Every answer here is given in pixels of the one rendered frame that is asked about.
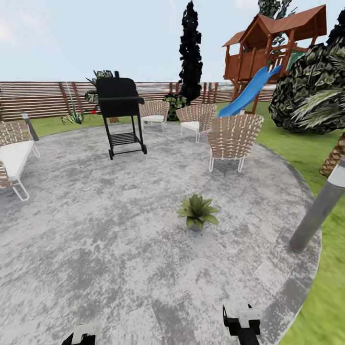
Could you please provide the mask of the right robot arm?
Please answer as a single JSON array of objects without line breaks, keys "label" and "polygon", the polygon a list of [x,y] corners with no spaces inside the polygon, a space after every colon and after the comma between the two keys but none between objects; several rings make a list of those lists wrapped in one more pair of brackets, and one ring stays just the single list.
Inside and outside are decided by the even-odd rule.
[{"label": "right robot arm", "polygon": [[223,312],[224,325],[229,328],[230,335],[238,336],[240,345],[259,345],[256,335],[260,335],[259,321],[264,316],[263,310],[250,306],[248,309],[238,310],[238,316],[239,318],[228,318]]}]

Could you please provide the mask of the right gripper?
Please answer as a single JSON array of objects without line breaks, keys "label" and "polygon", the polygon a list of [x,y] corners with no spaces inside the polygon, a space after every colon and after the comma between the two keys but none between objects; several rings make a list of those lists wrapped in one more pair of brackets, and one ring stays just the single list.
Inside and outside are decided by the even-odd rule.
[{"label": "right gripper", "polygon": [[[259,321],[250,320],[249,328],[241,328],[238,318],[228,318],[226,313],[223,312],[224,325],[229,328],[231,336],[238,336],[240,345],[244,344],[244,341],[253,339],[258,342],[256,335],[260,335]],[[259,342],[258,342],[259,344]]]}]

